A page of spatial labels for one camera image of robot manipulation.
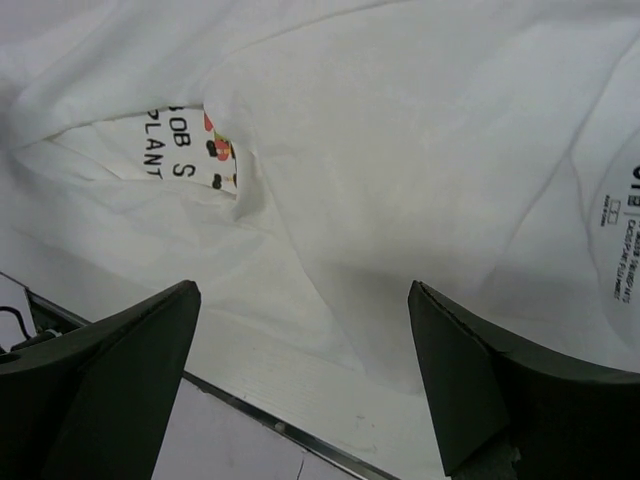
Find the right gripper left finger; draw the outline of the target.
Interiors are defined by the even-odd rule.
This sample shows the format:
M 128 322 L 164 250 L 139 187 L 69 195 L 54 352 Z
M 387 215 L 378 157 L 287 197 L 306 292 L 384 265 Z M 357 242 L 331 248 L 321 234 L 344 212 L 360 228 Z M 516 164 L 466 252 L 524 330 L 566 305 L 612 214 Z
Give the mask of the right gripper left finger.
M 200 304 L 161 293 L 2 354 L 2 478 L 151 478 Z

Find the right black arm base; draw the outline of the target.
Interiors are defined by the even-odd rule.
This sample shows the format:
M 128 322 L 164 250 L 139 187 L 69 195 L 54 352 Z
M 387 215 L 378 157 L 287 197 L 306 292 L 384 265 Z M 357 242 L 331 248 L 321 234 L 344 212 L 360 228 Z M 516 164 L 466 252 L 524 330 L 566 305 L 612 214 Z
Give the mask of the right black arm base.
M 1 274 L 2 354 L 52 340 L 88 324 L 88 320 Z

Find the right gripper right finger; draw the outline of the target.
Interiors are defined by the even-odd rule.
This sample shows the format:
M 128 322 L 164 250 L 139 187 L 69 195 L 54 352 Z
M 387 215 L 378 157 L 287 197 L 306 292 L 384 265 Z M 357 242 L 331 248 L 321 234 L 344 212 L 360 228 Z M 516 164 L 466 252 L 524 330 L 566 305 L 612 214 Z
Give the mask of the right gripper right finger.
M 494 325 L 440 293 L 408 297 L 451 479 L 636 479 L 639 376 Z

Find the white cartoon print t shirt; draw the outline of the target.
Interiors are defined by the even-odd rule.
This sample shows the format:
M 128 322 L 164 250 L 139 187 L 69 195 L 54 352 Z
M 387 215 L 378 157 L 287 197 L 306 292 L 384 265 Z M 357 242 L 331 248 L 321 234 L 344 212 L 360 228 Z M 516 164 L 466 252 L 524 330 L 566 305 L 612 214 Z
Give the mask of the white cartoon print t shirt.
M 635 1 L 5 1 L 1 268 L 88 316 L 219 316 L 403 392 L 420 280 L 639 366 Z

